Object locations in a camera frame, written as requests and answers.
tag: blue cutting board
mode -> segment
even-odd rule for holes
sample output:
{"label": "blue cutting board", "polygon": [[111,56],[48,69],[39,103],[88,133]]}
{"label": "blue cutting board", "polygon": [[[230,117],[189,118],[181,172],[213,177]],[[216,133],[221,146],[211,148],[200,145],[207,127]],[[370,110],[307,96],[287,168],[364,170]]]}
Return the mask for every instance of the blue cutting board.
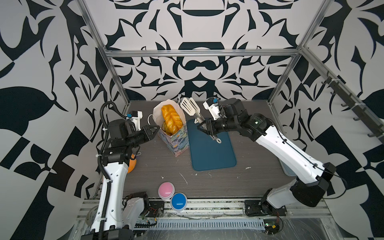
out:
{"label": "blue cutting board", "polygon": [[197,129],[193,120],[187,122],[192,167],[196,171],[212,170],[236,166],[236,156],[227,132],[217,135],[222,143],[217,143]]}

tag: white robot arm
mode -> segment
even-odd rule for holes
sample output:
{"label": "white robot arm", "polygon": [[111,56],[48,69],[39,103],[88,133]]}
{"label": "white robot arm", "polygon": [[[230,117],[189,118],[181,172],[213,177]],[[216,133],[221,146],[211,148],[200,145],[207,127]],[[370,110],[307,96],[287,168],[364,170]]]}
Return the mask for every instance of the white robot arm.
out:
{"label": "white robot arm", "polygon": [[[111,104],[122,117],[111,121],[108,126],[105,122],[104,108]],[[128,173],[130,160],[140,149],[140,144],[152,140],[159,126],[146,125],[140,127],[142,112],[132,111],[127,116],[118,112],[113,102],[106,102],[100,110],[105,137],[98,158],[98,166],[103,174],[103,188],[95,220],[91,226],[91,233],[81,237],[81,240],[93,239],[132,239],[136,220],[145,209],[144,198],[146,193],[135,193],[124,204],[122,199],[125,177]]]}
{"label": "white robot arm", "polygon": [[280,133],[272,120],[258,113],[248,115],[238,99],[231,98],[220,105],[216,98],[209,98],[203,106],[213,113],[213,118],[199,124],[199,130],[208,135],[238,131],[271,151],[296,173],[292,182],[265,193],[261,200],[264,214],[274,214],[282,206],[297,201],[310,207],[317,205],[336,171],[334,165],[323,164],[306,154]]}

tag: braided bread loaf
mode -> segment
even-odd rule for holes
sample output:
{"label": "braided bread loaf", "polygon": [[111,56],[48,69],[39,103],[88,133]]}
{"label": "braided bread loaf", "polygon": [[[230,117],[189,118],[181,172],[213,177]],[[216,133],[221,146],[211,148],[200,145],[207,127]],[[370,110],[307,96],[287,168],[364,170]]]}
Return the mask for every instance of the braided bread loaf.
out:
{"label": "braided bread loaf", "polygon": [[168,127],[169,132],[173,135],[177,133],[180,128],[183,127],[183,122],[180,119],[180,116],[177,114],[176,110],[172,105],[164,105],[161,108],[163,113],[163,118]]}
{"label": "braided bread loaf", "polygon": [[168,135],[168,136],[172,136],[172,133],[169,131],[167,125],[165,122],[163,122],[163,126],[161,127],[161,129],[163,129],[163,131]]}

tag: table surface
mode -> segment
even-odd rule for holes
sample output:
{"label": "table surface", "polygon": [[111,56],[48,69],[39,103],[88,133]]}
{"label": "table surface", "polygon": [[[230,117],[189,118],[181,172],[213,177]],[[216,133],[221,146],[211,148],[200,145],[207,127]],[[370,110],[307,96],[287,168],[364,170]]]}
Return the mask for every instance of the table surface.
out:
{"label": "table surface", "polygon": [[[142,111],[141,125],[144,126],[149,114],[159,103],[133,101],[129,111]],[[202,115],[208,118],[210,114],[202,103],[197,102]],[[243,104],[250,115],[261,113],[268,118],[273,117],[266,101],[244,101]],[[187,114],[185,117],[187,121],[192,119]],[[171,182],[176,192],[183,192],[188,198],[258,197],[269,188],[280,187],[293,179],[283,173],[279,160],[270,151],[240,136],[238,132],[229,132],[229,136],[237,159],[236,166],[207,171],[195,171],[192,168],[189,149],[175,157],[156,136],[154,140],[141,145],[136,166],[126,177],[124,196],[146,191],[149,197],[158,198],[160,184]]]}

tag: pink button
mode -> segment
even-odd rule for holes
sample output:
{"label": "pink button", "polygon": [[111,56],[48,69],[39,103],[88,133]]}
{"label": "pink button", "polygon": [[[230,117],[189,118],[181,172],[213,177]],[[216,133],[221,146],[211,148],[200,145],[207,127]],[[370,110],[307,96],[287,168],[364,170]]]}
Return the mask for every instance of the pink button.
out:
{"label": "pink button", "polygon": [[158,193],[161,199],[168,200],[175,193],[175,187],[170,182],[163,182],[159,187]]}

